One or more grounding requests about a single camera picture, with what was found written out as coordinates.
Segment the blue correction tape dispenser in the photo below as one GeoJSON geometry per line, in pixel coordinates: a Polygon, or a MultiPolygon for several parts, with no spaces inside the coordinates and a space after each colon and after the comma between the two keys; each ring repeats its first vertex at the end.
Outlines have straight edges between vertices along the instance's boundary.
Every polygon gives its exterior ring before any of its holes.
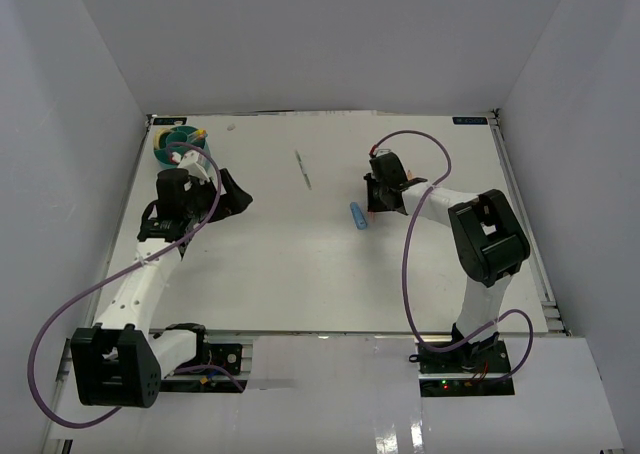
{"type": "Polygon", "coordinates": [[[364,230],[368,227],[366,216],[357,202],[351,202],[349,205],[353,222],[358,230],[364,230]]]}

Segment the green clear pen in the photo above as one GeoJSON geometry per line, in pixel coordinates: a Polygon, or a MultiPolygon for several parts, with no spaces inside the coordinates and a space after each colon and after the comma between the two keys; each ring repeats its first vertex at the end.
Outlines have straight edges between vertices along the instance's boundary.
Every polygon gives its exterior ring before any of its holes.
{"type": "Polygon", "coordinates": [[[294,150],[294,154],[295,154],[298,166],[300,168],[302,177],[304,179],[305,185],[306,185],[307,189],[311,191],[312,190],[311,180],[310,180],[310,177],[309,177],[308,172],[306,170],[305,164],[304,164],[304,162],[302,160],[301,154],[299,153],[299,151],[297,149],[294,150]]]}

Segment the beige tape roll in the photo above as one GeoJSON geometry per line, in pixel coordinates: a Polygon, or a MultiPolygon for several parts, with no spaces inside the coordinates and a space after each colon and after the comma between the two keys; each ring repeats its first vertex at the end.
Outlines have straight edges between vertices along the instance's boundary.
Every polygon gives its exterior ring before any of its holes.
{"type": "Polygon", "coordinates": [[[167,137],[171,134],[172,130],[170,128],[164,128],[157,130],[153,137],[153,149],[161,150],[166,147],[167,137]]]}

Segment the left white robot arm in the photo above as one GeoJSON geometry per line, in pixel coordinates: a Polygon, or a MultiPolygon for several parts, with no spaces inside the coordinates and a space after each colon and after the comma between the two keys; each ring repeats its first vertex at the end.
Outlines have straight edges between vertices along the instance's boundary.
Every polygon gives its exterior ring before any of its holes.
{"type": "Polygon", "coordinates": [[[227,169],[221,169],[219,181],[203,180],[191,169],[166,169],[157,176],[156,192],[141,216],[135,270],[124,276],[94,325],[72,336],[76,386],[84,405],[148,408],[162,380],[176,369],[199,373],[210,364],[203,326],[174,324],[154,334],[152,318],[196,227],[244,212],[253,198],[227,169]]]}

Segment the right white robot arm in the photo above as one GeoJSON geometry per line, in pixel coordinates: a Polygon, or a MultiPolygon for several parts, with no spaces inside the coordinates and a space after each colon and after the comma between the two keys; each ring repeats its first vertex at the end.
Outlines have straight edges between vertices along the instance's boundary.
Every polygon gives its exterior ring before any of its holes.
{"type": "Polygon", "coordinates": [[[410,179],[391,152],[369,154],[364,176],[371,213],[397,212],[410,218],[401,261],[401,292],[411,332],[422,350],[451,353],[453,364],[472,373],[488,359],[499,336],[503,299],[513,277],[531,254],[531,246],[506,195],[497,189],[473,194],[450,190],[424,178],[410,179]],[[437,347],[424,341],[409,300],[409,253],[417,219],[450,229],[457,259],[467,276],[460,314],[452,325],[452,342],[437,347]]]}

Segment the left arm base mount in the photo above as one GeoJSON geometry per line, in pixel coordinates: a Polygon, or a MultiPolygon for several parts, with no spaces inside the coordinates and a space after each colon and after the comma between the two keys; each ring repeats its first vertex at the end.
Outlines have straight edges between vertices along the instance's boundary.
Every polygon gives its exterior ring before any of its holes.
{"type": "Polygon", "coordinates": [[[161,382],[163,393],[240,394],[247,386],[252,347],[205,342],[203,357],[180,365],[161,382]]]}

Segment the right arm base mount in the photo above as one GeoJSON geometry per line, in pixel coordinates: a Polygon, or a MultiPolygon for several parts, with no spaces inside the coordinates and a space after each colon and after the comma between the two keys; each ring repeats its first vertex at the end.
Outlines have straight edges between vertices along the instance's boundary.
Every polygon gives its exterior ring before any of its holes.
{"type": "Polygon", "coordinates": [[[460,350],[439,354],[418,346],[408,361],[418,368],[422,398],[515,395],[513,380],[500,380],[511,371],[506,345],[502,340],[471,359],[465,358],[460,350]]]}

